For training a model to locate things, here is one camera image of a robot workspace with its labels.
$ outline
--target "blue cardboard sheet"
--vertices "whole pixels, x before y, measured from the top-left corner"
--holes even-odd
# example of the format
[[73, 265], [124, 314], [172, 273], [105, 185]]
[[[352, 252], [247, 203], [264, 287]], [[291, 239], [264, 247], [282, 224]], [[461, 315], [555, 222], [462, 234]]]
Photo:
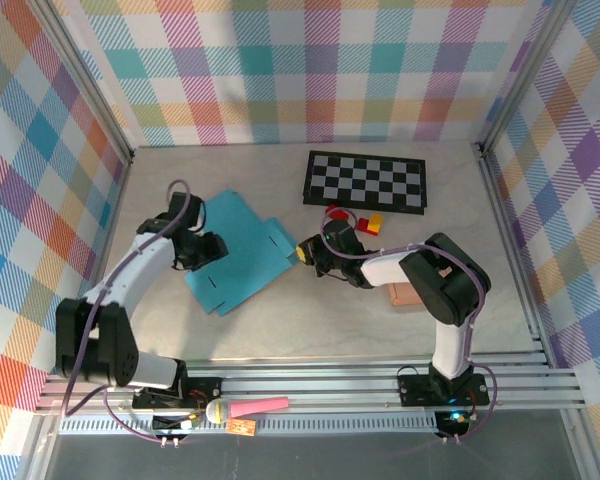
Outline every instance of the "blue cardboard sheet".
[[263, 222], [232, 190], [207, 201], [206, 209], [205, 231], [220, 235], [229, 254], [189, 272], [185, 281], [206, 313], [224, 315], [298, 261], [296, 242], [278, 219]]

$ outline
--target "orange sticker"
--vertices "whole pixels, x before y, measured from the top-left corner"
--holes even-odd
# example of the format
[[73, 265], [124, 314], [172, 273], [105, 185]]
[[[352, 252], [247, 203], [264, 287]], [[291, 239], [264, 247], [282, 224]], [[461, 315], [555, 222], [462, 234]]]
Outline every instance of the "orange sticker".
[[253, 437], [256, 434], [256, 421], [232, 418], [227, 422], [227, 432]]

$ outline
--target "pink object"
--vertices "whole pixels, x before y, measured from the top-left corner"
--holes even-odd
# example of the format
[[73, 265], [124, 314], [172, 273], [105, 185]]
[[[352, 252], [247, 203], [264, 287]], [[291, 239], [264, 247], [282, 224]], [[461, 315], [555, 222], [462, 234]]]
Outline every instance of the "pink object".
[[269, 412], [280, 408], [287, 408], [287, 397], [264, 398], [262, 400], [231, 400], [229, 401], [229, 418], [242, 417], [252, 413]]

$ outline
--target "checkered board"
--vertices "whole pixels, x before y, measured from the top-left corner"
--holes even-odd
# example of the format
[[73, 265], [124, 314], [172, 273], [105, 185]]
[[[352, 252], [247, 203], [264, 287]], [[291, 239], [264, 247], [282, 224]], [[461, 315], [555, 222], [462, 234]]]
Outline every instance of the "checkered board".
[[308, 205], [424, 215], [424, 160], [309, 152], [304, 201]]

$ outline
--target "black mounting plate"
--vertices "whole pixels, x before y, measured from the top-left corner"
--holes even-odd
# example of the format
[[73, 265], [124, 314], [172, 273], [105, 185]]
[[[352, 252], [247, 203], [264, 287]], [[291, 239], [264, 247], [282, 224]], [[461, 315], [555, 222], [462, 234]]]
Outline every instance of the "black mounting plate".
[[472, 374], [459, 395], [448, 402], [431, 390], [429, 375], [398, 376], [398, 392], [400, 393], [400, 404], [403, 407], [471, 407], [473, 399], [469, 391], [475, 394], [476, 405], [489, 405], [487, 384], [484, 375], [479, 373]]
[[222, 395], [222, 378], [195, 377], [183, 382], [184, 398], [164, 395], [164, 390], [144, 388], [133, 397], [131, 407], [139, 410], [184, 409], [198, 410], [207, 407], [207, 403]]

